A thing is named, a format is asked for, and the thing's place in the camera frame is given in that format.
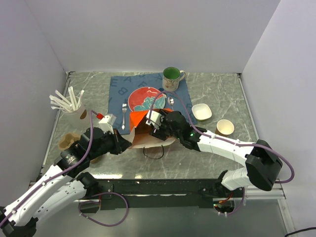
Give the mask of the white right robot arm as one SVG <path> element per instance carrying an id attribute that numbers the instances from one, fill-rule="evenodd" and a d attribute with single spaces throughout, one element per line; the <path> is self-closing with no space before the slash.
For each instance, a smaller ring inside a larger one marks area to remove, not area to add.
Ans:
<path id="1" fill-rule="evenodd" d="M 146 123 L 152 127 L 153 137 L 160 140 L 173 137 L 187 149 L 213 153 L 241 164 L 242 168 L 221 173 L 216 192 L 222 197 L 250 185 L 270 191 L 282 168 L 280 158 L 266 141 L 242 142 L 217 135 L 190 125 L 179 111 L 150 111 Z"/>

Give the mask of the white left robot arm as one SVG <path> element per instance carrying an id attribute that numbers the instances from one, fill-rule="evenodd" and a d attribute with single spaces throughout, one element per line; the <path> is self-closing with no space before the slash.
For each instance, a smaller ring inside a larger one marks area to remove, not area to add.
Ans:
<path id="1" fill-rule="evenodd" d="M 119 155 L 131 146 L 117 130 L 86 130 L 20 198 L 0 209 L 0 228 L 7 237 L 32 237 L 37 224 L 69 203 L 99 197 L 99 182 L 86 169 L 99 156 Z"/>

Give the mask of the brown cardboard cup carrier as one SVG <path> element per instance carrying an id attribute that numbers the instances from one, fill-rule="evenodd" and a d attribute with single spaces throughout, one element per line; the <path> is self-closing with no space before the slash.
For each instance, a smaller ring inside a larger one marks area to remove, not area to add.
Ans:
<path id="1" fill-rule="evenodd" d="M 80 135 L 77 134 L 77 133 L 73 133 L 73 132 L 70 132 L 70 133 L 66 133 L 62 139 L 59 141 L 59 144 L 58 144 L 58 147 L 59 147 L 59 150 L 60 151 L 64 151 L 68 148 L 71 147 L 71 145 L 77 141 L 80 140 Z M 79 159 L 81 159 L 83 157 L 83 155 L 85 154 L 86 152 L 86 148 L 88 147 L 88 142 L 83 146 L 84 149 L 82 151 L 78 151 L 77 152 L 77 156 Z"/>

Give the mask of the orange paper bag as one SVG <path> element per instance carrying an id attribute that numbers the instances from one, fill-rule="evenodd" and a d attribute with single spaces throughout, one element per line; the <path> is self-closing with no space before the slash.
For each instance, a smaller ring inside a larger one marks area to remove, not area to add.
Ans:
<path id="1" fill-rule="evenodd" d="M 147 124 L 147 116 L 150 111 L 131 112 L 129 116 L 130 135 L 132 146 L 130 149 L 142 149 L 143 155 L 150 159 L 161 159 L 164 156 L 164 148 L 171 145 L 176 141 L 170 135 L 166 136 L 165 140 L 161 140 L 151 135 L 158 135 L 158 128 L 156 125 L 162 125 L 162 119 L 168 113 L 172 112 L 171 109 L 153 109 L 150 117 L 150 123 Z M 148 148 L 161 148 L 162 154 L 160 157 L 153 158 L 145 153 Z"/>

